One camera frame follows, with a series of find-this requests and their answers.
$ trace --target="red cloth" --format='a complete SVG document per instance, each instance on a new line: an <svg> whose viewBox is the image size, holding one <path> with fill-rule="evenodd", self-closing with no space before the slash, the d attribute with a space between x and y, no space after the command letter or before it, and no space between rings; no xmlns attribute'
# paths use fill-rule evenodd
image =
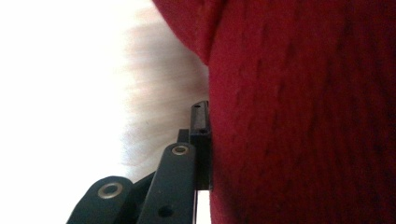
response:
<svg viewBox="0 0 396 224"><path fill-rule="evenodd" d="M154 2L209 66L213 223L396 223L396 1Z"/></svg>

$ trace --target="light wood surface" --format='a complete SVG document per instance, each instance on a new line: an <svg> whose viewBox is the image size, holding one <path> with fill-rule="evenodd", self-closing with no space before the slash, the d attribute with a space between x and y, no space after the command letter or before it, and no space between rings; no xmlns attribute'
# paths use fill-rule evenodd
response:
<svg viewBox="0 0 396 224"><path fill-rule="evenodd" d="M150 1L0 8L0 223L65 223L96 180L148 175L207 99Z"/></svg>

